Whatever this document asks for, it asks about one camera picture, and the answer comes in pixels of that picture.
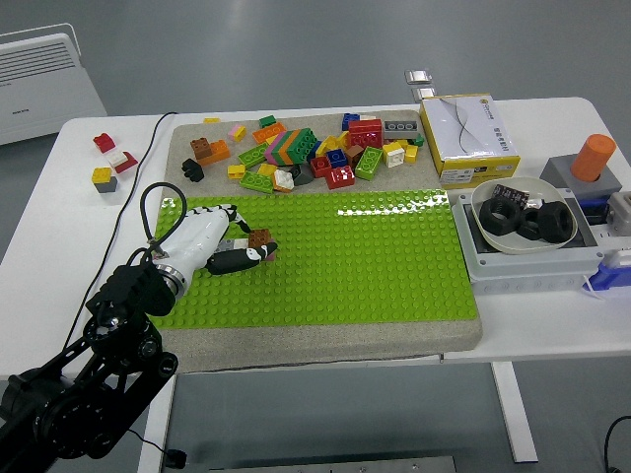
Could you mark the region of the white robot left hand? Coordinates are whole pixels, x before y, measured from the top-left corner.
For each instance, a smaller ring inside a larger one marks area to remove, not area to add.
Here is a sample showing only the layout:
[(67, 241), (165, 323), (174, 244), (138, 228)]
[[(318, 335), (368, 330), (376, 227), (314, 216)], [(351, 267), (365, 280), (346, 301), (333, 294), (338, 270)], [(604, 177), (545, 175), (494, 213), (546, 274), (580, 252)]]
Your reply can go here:
[(187, 211), (163, 246), (167, 256), (156, 259), (154, 264), (162, 272), (178, 273), (185, 280), (191, 280), (193, 272), (203, 267), (212, 275), (252, 268), (277, 249), (277, 244), (270, 242), (216, 253), (230, 223), (236, 223), (245, 233), (251, 232), (236, 205), (196, 207)]

